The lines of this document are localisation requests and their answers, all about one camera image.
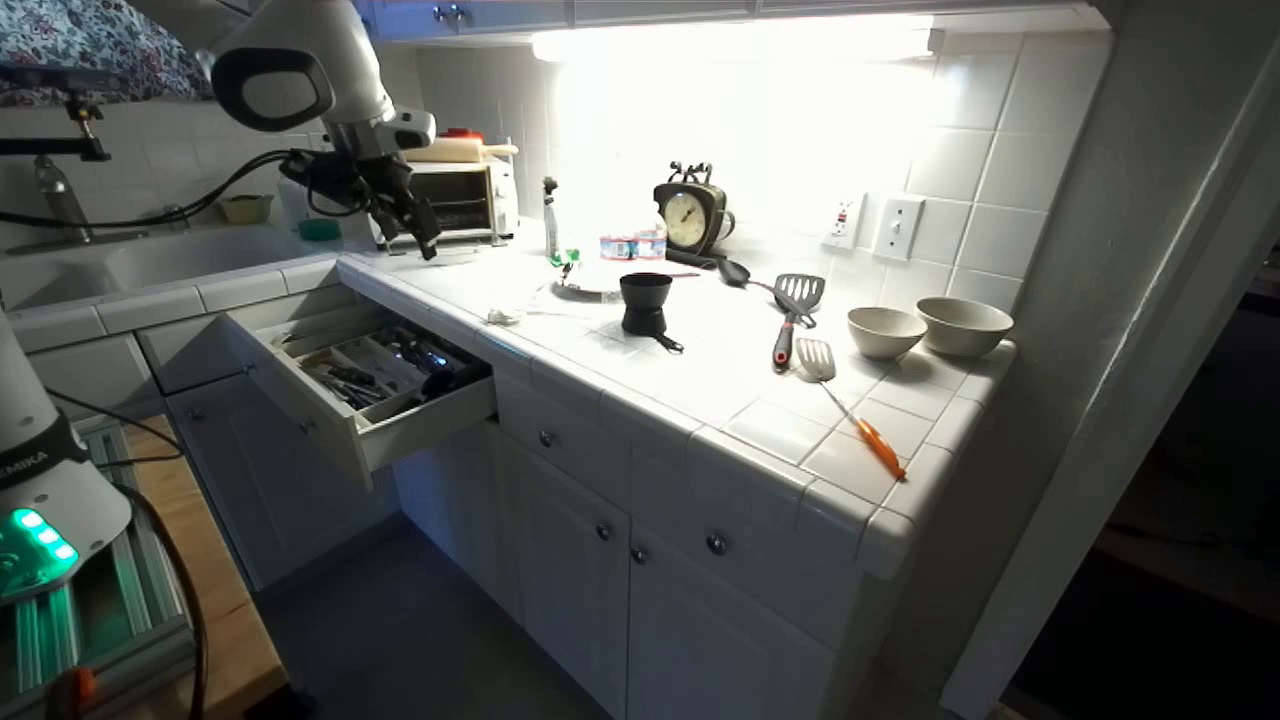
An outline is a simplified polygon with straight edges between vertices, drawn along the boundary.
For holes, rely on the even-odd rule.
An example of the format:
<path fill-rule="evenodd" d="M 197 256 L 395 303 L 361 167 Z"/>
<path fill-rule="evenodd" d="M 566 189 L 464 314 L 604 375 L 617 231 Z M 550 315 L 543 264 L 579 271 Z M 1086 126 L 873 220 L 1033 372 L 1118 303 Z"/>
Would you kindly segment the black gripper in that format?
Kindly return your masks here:
<path fill-rule="evenodd" d="M 410 236 L 422 262 L 435 256 L 435 211 L 410 192 L 410 167 L 399 158 L 287 148 L 278 173 L 317 196 L 327 215 L 362 211 L 382 240 Z"/>

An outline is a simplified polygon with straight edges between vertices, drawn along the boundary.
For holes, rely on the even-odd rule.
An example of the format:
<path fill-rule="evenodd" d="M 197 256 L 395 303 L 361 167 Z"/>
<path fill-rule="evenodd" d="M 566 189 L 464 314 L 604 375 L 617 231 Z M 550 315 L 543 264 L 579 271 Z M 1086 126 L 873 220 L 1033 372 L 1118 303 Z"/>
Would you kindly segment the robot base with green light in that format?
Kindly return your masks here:
<path fill-rule="evenodd" d="M 0 315 L 0 720 L 124 715 L 188 675 L 205 627 L 156 508 L 116 486 Z"/>

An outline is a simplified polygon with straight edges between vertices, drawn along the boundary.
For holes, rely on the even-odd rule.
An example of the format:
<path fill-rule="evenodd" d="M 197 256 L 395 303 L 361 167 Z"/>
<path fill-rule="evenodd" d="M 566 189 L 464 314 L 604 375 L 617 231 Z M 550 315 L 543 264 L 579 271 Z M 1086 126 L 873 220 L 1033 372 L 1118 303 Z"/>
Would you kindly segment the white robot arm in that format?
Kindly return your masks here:
<path fill-rule="evenodd" d="M 229 22 L 229 0 L 129 0 L 188 47 L 211 57 L 206 98 L 253 132 L 292 132 L 320 120 L 324 152 L 287 148 L 278 173 L 337 211 L 362 211 L 381 240 L 407 236 L 435 256 L 435 207 L 410 192 L 395 146 L 395 102 L 357 0 L 253 0 Z"/>

